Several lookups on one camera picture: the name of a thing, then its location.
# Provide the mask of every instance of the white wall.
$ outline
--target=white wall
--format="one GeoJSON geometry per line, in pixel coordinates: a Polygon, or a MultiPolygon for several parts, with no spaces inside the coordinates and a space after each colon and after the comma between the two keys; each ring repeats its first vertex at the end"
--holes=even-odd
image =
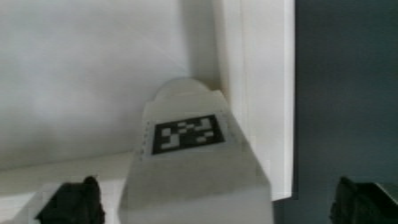
{"type": "Polygon", "coordinates": [[[211,0],[2,0],[0,169],[131,150],[176,77],[218,87],[211,0]]]}

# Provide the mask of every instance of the dark background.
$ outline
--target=dark background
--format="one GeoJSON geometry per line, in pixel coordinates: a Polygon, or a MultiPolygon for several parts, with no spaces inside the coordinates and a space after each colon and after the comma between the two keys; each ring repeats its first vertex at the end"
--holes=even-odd
{"type": "Polygon", "coordinates": [[[398,1],[295,4],[295,195],[275,224],[320,224],[341,175],[398,182],[398,1]]]}

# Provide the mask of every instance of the white surface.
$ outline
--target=white surface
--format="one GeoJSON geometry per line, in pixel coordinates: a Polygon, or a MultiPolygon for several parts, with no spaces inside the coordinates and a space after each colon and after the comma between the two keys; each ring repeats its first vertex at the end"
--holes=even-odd
{"type": "Polygon", "coordinates": [[[147,103],[142,122],[142,145],[122,193],[121,222],[272,224],[270,184],[220,92],[154,100],[147,103]],[[204,115],[217,115],[225,141],[153,155],[156,124],[204,115]]]}
{"type": "Polygon", "coordinates": [[[117,207],[130,162],[131,153],[121,153],[0,172],[0,223],[32,223],[60,183],[82,182],[85,176],[94,175],[101,187],[105,223],[119,224],[117,207]]]}
{"type": "Polygon", "coordinates": [[[218,85],[211,0],[2,0],[0,43],[0,169],[131,150],[161,84],[218,85]]]}
{"type": "Polygon", "coordinates": [[[293,173],[293,0],[213,3],[222,92],[279,200],[293,173]]]}

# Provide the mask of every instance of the qr code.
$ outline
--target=qr code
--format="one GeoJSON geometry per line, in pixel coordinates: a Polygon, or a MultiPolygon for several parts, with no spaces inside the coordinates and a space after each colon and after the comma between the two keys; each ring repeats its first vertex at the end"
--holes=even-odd
{"type": "Polygon", "coordinates": [[[154,126],[153,154],[224,142],[215,115],[195,117],[154,126]]]}

